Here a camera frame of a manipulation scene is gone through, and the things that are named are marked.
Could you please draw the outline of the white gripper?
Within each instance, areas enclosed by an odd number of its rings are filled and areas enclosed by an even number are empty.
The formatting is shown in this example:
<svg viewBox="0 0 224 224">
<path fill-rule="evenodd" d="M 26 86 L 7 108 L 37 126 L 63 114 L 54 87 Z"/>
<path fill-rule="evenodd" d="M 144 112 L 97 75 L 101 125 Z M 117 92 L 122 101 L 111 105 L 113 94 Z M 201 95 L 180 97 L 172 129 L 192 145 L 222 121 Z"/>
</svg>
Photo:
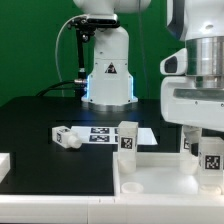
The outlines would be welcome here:
<svg viewBox="0 0 224 224">
<path fill-rule="evenodd" d="M 224 132 L 224 89 L 196 88 L 194 79 L 186 76 L 166 77 L 161 114 L 167 122 L 184 125 L 190 153 L 198 156 L 201 128 Z"/>
</svg>

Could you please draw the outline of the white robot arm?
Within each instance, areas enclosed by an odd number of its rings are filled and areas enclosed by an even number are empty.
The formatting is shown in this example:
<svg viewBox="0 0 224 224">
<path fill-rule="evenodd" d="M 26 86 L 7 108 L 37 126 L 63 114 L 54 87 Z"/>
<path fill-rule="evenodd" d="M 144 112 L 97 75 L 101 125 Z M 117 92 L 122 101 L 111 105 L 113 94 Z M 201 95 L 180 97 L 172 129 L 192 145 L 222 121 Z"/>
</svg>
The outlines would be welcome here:
<svg viewBox="0 0 224 224">
<path fill-rule="evenodd" d="M 83 39 L 95 36 L 94 65 L 82 101 L 101 109 L 137 102 L 128 72 L 129 36 L 120 13 L 140 12 L 152 0 L 73 0 L 83 11 Z M 181 124 L 190 144 L 224 148 L 224 0 L 166 0 L 166 27 L 185 46 L 160 63 L 161 114 Z"/>
</svg>

